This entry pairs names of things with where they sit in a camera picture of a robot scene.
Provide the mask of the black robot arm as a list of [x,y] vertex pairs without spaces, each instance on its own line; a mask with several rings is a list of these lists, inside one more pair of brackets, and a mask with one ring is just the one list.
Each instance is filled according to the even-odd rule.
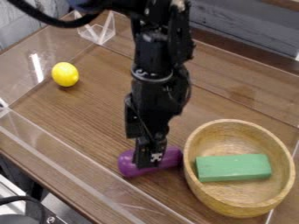
[[78,11],[105,10],[131,20],[135,59],[131,92],[126,96],[126,136],[135,139],[133,163],[157,167],[167,149],[169,122],[183,112],[193,91],[185,66],[195,43],[189,0],[69,0]]

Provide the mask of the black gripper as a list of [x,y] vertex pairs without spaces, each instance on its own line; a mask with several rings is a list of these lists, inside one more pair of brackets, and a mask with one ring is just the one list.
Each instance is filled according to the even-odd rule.
[[157,167],[163,160],[170,121],[183,112],[193,94],[186,66],[166,76],[133,68],[131,93],[126,96],[126,137],[137,138],[134,164]]

